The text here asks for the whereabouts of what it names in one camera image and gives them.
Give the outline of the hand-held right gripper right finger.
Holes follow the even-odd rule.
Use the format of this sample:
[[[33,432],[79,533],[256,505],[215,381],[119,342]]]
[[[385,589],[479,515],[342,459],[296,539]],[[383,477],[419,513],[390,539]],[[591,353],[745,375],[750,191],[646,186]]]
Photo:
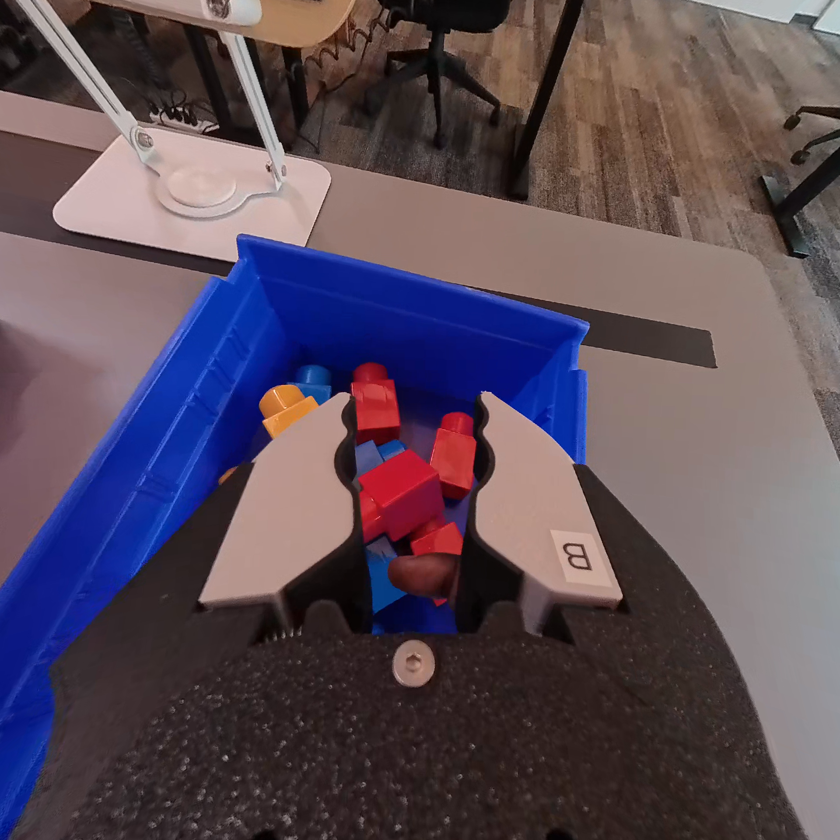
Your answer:
[[[455,623],[474,634],[500,602],[525,631],[567,637],[566,606],[616,610],[624,595],[576,464],[540,426],[491,392],[476,399],[476,488],[469,501]]]

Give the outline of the red plastic block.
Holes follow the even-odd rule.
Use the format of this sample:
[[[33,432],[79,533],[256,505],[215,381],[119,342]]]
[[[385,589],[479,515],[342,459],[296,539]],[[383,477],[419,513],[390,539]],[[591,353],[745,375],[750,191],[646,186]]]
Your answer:
[[[397,541],[443,517],[445,503],[438,472],[411,449],[360,478],[364,543],[381,536]]]

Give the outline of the blue plastic bin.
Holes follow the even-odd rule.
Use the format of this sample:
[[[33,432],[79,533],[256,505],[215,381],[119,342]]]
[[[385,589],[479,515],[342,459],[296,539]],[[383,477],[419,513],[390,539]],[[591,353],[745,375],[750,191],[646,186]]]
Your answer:
[[[263,391],[299,365],[378,361],[397,385],[489,391],[585,460],[588,321],[403,270],[240,235],[2,586],[2,838],[46,757],[48,670],[245,460]]]

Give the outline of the white power strip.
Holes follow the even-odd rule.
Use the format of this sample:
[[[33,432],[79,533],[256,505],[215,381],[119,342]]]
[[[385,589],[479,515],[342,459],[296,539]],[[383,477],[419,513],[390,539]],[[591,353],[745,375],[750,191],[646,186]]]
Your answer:
[[[217,123],[200,118],[192,108],[187,106],[163,109],[153,107],[150,111],[150,124],[197,135],[209,135],[218,128]]]

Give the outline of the person's right hand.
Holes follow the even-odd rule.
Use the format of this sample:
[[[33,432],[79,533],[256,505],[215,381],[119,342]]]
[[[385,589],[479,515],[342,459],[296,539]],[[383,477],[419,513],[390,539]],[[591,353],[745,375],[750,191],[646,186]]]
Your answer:
[[[388,566],[388,578],[407,594],[451,600],[457,590],[459,561],[452,553],[398,556]]]

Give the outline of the pile of plastic blocks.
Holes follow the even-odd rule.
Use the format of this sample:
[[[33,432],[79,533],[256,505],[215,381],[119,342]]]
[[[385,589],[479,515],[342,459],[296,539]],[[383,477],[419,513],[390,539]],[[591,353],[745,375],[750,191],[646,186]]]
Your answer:
[[[408,448],[404,448],[398,438],[402,423],[396,387],[383,365],[360,365],[353,372],[349,394],[355,401],[357,422],[353,485],[360,495],[360,478],[364,473]],[[318,406],[313,396],[303,396],[292,384],[278,386],[267,392],[259,404],[264,414],[264,425],[272,440]],[[473,487],[476,466],[474,431],[474,420],[466,413],[445,414],[440,422],[432,456],[427,462],[438,473],[444,507],[446,501],[466,499]],[[445,510],[443,517],[427,522],[397,541],[391,541],[385,535],[372,542],[363,541],[375,611],[379,610],[381,604],[386,605],[391,600],[387,596],[380,601],[379,592],[381,587],[392,585],[387,568],[395,558],[393,546],[405,539],[408,540],[412,555],[452,553],[459,556],[464,545],[464,537],[458,525],[446,519]]]

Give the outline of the long office desk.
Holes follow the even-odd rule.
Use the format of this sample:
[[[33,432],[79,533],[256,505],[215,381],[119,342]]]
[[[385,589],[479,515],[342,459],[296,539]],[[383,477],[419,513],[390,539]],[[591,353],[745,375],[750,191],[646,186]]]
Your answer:
[[[532,149],[542,126],[543,118],[548,111],[565,58],[571,47],[571,41],[579,23],[583,5],[583,1],[564,2],[549,57],[528,117],[524,123],[517,123],[514,129],[505,184],[505,194],[512,200],[525,202],[529,198]]]

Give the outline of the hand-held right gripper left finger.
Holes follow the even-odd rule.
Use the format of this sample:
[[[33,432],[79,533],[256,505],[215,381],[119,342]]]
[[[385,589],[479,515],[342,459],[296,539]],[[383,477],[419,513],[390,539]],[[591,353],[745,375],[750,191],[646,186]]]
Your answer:
[[[254,458],[198,597],[202,607],[270,606],[290,632],[310,605],[330,601],[351,631],[370,632],[356,431],[355,401],[340,392]]]

